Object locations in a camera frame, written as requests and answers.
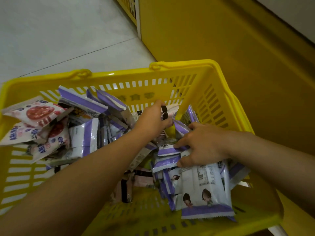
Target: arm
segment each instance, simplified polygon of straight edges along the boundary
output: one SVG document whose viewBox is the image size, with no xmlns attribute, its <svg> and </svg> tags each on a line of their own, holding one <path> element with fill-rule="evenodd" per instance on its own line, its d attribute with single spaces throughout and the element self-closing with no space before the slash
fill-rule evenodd
<svg viewBox="0 0 315 236">
<path fill-rule="evenodd" d="M 0 235 L 81 235 L 109 198 L 138 152 L 171 119 L 161 121 L 160 100 L 135 128 L 44 182 L 0 221 Z"/>
<path fill-rule="evenodd" d="M 204 165 L 232 158 L 258 172 L 288 197 L 315 209 L 315 157 L 261 139 L 249 132 L 228 131 L 192 123 L 176 147 L 189 145 L 193 152 L 179 166 Z"/>
</svg>

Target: forearm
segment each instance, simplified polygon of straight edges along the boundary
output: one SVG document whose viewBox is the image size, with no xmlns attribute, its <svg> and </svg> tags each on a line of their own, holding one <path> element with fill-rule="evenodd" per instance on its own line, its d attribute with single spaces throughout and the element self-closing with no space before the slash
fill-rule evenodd
<svg viewBox="0 0 315 236">
<path fill-rule="evenodd" d="M 147 141 L 147 137 L 132 130 L 71 164 L 8 212 L 0 228 L 5 230 L 8 222 L 19 222 L 17 235 L 81 234 Z"/>
<path fill-rule="evenodd" d="M 261 174 L 279 190 L 315 208 L 314 156 L 250 133 L 233 134 L 232 157 Z"/>
</svg>

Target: person's left hand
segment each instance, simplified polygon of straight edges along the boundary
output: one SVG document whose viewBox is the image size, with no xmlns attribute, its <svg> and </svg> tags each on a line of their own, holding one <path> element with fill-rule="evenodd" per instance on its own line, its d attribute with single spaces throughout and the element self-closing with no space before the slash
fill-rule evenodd
<svg viewBox="0 0 315 236">
<path fill-rule="evenodd" d="M 148 141 L 158 137 L 165 128 L 173 125 L 171 118 L 161 120 L 161 106 L 164 105 L 161 100 L 156 100 L 152 106 L 143 111 L 134 127 L 139 134 L 147 136 Z"/>
</svg>

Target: red cookie picture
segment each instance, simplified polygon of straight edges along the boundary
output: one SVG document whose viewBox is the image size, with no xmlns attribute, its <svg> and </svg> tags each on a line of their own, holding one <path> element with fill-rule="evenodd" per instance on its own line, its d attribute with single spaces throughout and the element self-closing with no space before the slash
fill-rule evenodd
<svg viewBox="0 0 315 236">
<path fill-rule="evenodd" d="M 63 124 L 61 122 L 56 123 L 53 129 L 50 131 L 48 138 L 54 138 L 58 136 L 62 130 L 64 129 Z"/>
<path fill-rule="evenodd" d="M 26 116 L 31 120 L 38 120 L 48 116 L 55 110 L 49 106 L 35 106 L 26 111 Z"/>
</svg>

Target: white tile floor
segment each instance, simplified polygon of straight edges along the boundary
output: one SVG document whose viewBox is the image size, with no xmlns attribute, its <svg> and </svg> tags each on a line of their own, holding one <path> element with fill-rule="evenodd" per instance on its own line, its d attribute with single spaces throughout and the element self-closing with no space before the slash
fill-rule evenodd
<svg viewBox="0 0 315 236">
<path fill-rule="evenodd" d="M 153 61 L 115 0 L 0 0 L 0 83 L 74 69 L 143 68 Z"/>
</svg>

